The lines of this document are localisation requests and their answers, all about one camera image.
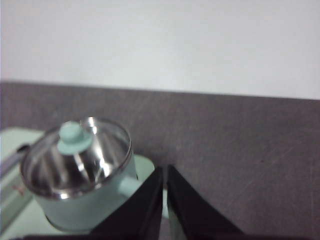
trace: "metal rim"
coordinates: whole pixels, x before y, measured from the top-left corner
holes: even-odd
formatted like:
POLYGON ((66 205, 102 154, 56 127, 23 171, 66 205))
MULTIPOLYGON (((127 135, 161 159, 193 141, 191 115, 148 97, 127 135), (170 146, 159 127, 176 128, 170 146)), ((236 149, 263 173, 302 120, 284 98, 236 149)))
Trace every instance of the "metal rim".
POLYGON ((98 190, 101 187, 103 187, 105 184, 107 184, 114 176, 118 175, 119 173, 121 173, 124 168, 127 166, 130 158, 133 155, 133 151, 132 151, 132 141, 131 141, 131 136, 129 131, 127 130, 126 127, 122 126, 121 124, 119 124, 118 122, 108 119, 108 118, 100 118, 100 117, 95 117, 95 116, 87 116, 87 117, 83 117, 81 119, 75 119, 75 120, 70 120, 70 121, 76 121, 76 122, 80 122, 83 120, 86 120, 88 118, 95 118, 97 120, 99 120, 100 122, 104 122, 104 123, 109 123, 112 125, 117 126, 118 128, 122 129, 125 134, 128 137, 128 150, 123 158, 123 161, 121 162, 121 164, 118 166, 118 168, 113 171, 110 175, 108 175, 106 178, 101 179, 98 182, 93 183, 92 185, 88 186, 86 189, 75 189, 74 191, 71 191, 70 193, 68 193, 68 197, 66 198, 61 198, 61 195, 58 193, 52 193, 52 194, 44 194, 42 191, 38 190, 37 188, 33 187, 25 178, 24 176, 24 171, 23 169, 25 168, 25 164, 26 164, 26 160, 30 155, 30 152, 38 145, 40 144, 49 134, 57 131, 61 125, 53 127, 47 131, 45 131, 44 136, 41 137, 40 139, 38 139, 34 144, 31 145, 30 149, 27 151, 27 153, 24 155, 23 159, 21 160, 21 164, 20 164, 20 174, 21 174, 21 178, 22 181, 24 183, 24 185, 29 189, 29 191, 31 191, 33 194, 41 197, 41 198, 45 198, 48 200, 69 200, 69 199, 74 199, 74 198, 78 198, 80 196, 83 196, 84 194, 90 193, 94 190, 98 190))

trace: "reflective metal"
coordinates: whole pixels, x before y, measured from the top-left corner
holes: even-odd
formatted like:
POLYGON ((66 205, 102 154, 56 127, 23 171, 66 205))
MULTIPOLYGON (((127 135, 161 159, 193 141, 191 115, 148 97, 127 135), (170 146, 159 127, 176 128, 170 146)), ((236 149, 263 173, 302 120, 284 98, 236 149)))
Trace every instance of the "reflective metal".
POLYGON ((23 182, 36 195, 57 200, 81 196, 103 186, 130 160, 131 138, 122 126, 96 117, 76 122, 93 134, 87 150, 60 154, 57 127, 38 140, 22 160, 23 182))

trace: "scratched surface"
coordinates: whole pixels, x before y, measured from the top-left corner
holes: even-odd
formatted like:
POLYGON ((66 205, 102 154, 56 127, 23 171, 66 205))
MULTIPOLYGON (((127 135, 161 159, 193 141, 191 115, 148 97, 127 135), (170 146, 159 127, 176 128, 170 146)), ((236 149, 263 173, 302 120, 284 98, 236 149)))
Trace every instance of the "scratched surface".
POLYGON ((246 233, 320 239, 320 101, 1 84, 1 128, 83 116, 127 126, 136 153, 174 164, 246 233))

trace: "lid knob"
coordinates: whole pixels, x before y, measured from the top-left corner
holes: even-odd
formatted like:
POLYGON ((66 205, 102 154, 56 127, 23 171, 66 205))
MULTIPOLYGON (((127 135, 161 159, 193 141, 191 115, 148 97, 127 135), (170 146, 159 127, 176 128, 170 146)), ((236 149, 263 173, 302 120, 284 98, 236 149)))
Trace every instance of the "lid knob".
POLYGON ((85 151, 92 143, 92 135, 78 122, 67 121, 59 130, 57 149, 62 155, 73 155, 85 151))

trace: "black object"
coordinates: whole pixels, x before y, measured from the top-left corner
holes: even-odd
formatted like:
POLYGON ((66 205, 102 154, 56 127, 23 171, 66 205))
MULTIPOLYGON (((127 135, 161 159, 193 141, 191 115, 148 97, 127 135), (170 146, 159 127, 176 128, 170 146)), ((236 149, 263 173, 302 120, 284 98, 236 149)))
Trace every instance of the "black object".
MULTIPOLYGON (((172 166, 167 203, 173 240, 307 240, 246 235, 210 206, 172 166)), ((26 236, 24 240, 157 240, 162 218, 163 170, 157 167, 142 186, 88 235, 26 236)))
POLYGON ((306 240, 250 236, 210 206, 172 166, 168 166, 167 204, 174 240, 306 240))

